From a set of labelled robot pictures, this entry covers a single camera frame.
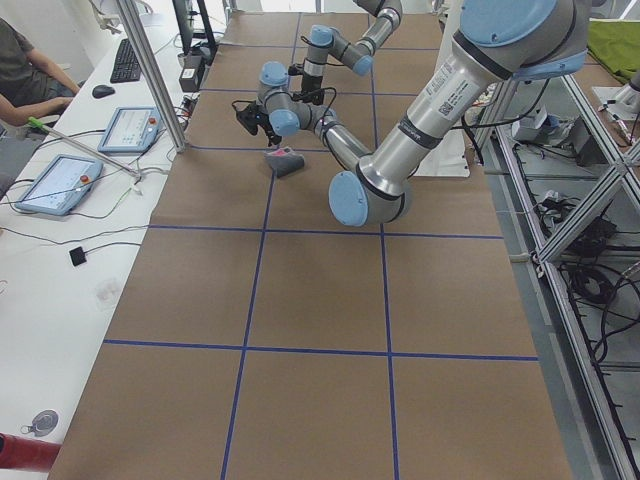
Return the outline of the person's forearm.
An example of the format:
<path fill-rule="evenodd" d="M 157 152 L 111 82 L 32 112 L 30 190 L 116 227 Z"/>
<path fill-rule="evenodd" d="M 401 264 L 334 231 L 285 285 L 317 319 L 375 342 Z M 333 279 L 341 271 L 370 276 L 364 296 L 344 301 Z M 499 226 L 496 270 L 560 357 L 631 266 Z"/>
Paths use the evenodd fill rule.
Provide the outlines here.
<path fill-rule="evenodd" d="M 1 120 L 11 126 L 21 126 L 26 124 L 31 117 L 41 118 L 59 114 L 72 101 L 72 97 L 55 97 L 44 102 L 16 107 L 4 95 L 1 95 Z"/>

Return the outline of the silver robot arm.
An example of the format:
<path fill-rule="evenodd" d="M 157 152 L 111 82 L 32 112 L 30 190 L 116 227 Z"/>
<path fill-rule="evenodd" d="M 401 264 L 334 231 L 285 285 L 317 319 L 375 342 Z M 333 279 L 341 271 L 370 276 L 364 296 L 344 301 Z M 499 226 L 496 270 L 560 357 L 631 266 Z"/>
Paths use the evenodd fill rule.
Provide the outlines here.
<path fill-rule="evenodd" d="M 464 1 L 452 50 L 374 151 L 325 105 L 296 101 L 286 68 L 267 62 L 255 111 L 279 137 L 314 132 L 342 165 L 329 205 L 342 224 L 388 223 L 410 205 L 408 179 L 488 86 L 578 71 L 587 53 L 588 1 Z"/>
<path fill-rule="evenodd" d="M 375 17 L 375 22 L 356 42 L 348 41 L 336 28 L 313 25 L 307 37 L 304 62 L 292 64 L 288 73 L 301 76 L 298 100 L 321 105 L 324 102 L 322 81 L 328 59 L 332 57 L 340 66 L 349 68 L 359 76 L 367 75 L 373 65 L 373 56 L 390 35 L 400 26 L 403 7 L 397 0 L 355 1 L 355 4 Z"/>

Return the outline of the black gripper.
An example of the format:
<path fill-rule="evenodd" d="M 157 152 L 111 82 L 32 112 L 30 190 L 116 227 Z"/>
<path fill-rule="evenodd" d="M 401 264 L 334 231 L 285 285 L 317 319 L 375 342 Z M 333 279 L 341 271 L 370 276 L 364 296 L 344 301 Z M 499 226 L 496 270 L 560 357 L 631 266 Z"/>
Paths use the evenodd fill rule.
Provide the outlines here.
<path fill-rule="evenodd" d="M 275 132 L 267 117 L 260 120 L 260 126 L 267 137 L 269 147 L 278 146 L 281 143 L 281 136 Z"/>

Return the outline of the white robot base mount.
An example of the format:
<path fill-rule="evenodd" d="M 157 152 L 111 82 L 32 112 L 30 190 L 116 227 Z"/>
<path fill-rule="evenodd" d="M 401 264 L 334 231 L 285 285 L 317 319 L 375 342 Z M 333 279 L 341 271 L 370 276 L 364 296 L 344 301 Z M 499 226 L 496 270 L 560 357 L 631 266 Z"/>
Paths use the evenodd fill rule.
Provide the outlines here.
<path fill-rule="evenodd" d="M 461 130 L 451 130 L 420 162 L 412 177 L 468 178 L 466 144 Z"/>

